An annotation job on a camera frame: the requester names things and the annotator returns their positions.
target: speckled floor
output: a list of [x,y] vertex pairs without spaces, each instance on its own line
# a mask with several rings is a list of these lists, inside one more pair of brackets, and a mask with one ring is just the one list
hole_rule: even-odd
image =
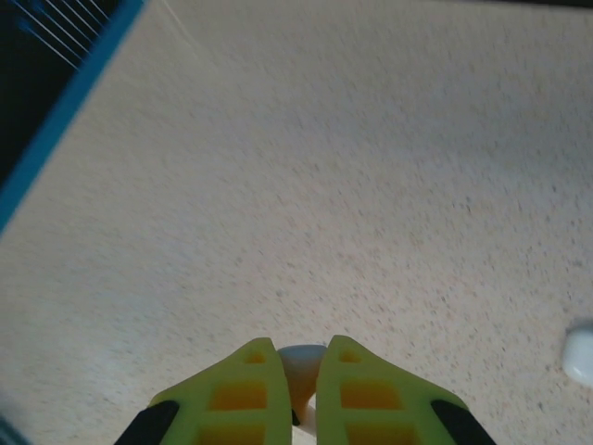
[[112,443],[252,337],[346,333],[499,444],[590,444],[559,358],[593,317],[593,16],[339,3],[138,20],[0,243],[36,443]]

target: blue border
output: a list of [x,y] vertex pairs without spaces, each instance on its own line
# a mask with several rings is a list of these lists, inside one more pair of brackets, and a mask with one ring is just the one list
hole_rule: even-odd
[[91,55],[71,79],[65,92],[23,152],[0,191],[0,235],[144,4],[145,0],[122,0]]

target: small white object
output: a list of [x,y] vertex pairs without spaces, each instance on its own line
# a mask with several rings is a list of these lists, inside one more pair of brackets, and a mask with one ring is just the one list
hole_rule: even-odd
[[593,325],[579,327],[569,333],[562,369],[576,382],[593,388]]

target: white speckled surface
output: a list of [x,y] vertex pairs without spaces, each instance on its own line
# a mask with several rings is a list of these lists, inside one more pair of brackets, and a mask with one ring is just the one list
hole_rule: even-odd
[[336,3],[139,19],[0,243],[0,392],[35,443],[112,443],[252,337],[337,333],[500,445],[590,443],[560,356],[593,317],[593,17]]

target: blue edge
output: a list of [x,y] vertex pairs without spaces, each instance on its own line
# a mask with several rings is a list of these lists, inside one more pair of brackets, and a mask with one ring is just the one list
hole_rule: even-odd
[[0,191],[0,235],[144,4],[144,0],[121,2],[90,56],[70,80],[40,130],[23,152]]

